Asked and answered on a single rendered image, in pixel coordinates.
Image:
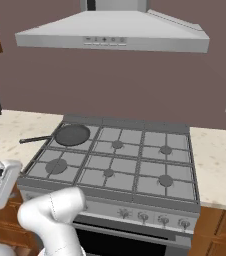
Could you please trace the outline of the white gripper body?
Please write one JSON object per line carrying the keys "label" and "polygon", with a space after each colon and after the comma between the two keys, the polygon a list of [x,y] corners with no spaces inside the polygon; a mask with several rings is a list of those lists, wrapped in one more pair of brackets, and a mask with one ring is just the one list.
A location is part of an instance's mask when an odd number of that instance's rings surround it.
{"label": "white gripper body", "polygon": [[20,161],[0,161],[0,209],[6,206],[21,169]]}

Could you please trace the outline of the grey gas stove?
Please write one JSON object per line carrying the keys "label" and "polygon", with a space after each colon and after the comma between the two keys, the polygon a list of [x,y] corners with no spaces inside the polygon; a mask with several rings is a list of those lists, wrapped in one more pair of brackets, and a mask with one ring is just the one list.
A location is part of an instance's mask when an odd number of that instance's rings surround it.
{"label": "grey gas stove", "polygon": [[[17,180],[24,200],[77,186],[86,196],[79,215],[193,236],[201,206],[188,125],[74,115],[62,123],[85,125],[90,138],[72,147],[46,140]],[[120,208],[132,215],[121,218]],[[149,215],[146,224],[139,212]],[[190,222],[186,231],[181,218]]]}

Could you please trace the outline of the silver stove knob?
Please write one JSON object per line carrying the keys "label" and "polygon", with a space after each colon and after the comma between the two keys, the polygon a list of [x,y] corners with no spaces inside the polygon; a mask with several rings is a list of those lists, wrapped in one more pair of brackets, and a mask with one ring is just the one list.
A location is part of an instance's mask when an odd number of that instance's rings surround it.
{"label": "silver stove knob", "polygon": [[137,214],[139,220],[142,221],[143,224],[146,224],[146,221],[149,219],[149,215],[145,212],[139,212]]}
{"label": "silver stove knob", "polygon": [[181,218],[178,220],[178,225],[182,227],[184,231],[186,231],[187,228],[190,226],[190,222],[185,218]]}
{"label": "silver stove knob", "polygon": [[166,226],[169,223],[169,218],[166,215],[159,215],[157,221]]}
{"label": "silver stove knob", "polygon": [[121,218],[126,219],[132,215],[132,212],[130,210],[128,210],[127,208],[120,208],[118,211],[118,214]]}

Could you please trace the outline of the brown wooden base cupboard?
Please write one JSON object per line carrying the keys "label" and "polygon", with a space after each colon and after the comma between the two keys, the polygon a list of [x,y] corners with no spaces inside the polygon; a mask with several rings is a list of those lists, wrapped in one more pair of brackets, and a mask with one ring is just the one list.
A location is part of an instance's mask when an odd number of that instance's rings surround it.
{"label": "brown wooden base cupboard", "polygon": [[188,256],[226,256],[226,210],[201,208]]}
{"label": "brown wooden base cupboard", "polygon": [[17,220],[22,203],[20,191],[14,185],[6,206],[0,210],[0,243],[11,246],[17,256],[37,256],[39,246],[35,235],[23,229]]}

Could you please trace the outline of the black frying pan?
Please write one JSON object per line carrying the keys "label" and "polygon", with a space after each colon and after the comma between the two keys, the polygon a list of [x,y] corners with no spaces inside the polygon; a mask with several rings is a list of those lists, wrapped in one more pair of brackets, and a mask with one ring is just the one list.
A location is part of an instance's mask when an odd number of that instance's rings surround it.
{"label": "black frying pan", "polygon": [[85,143],[90,138],[90,129],[85,125],[65,125],[57,129],[52,135],[20,139],[19,143],[30,143],[48,139],[54,139],[62,146],[72,147]]}

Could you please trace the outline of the black glass oven door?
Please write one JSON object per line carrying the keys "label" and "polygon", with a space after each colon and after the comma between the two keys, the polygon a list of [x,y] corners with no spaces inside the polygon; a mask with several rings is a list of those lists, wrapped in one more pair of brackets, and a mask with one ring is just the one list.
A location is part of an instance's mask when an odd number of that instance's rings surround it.
{"label": "black glass oven door", "polygon": [[[193,238],[190,234],[86,215],[78,215],[73,221],[74,223],[149,235],[162,239],[174,239],[175,236],[188,237],[191,240]],[[84,248],[87,256],[188,256],[189,250],[191,249],[75,229],[80,244]]]}

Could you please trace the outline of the silver range hood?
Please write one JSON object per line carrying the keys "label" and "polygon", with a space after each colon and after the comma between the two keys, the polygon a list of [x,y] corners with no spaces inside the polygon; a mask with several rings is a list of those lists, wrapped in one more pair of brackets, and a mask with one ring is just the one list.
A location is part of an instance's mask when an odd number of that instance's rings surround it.
{"label": "silver range hood", "polygon": [[200,25],[151,10],[148,0],[80,0],[81,11],[15,34],[21,47],[205,53]]}

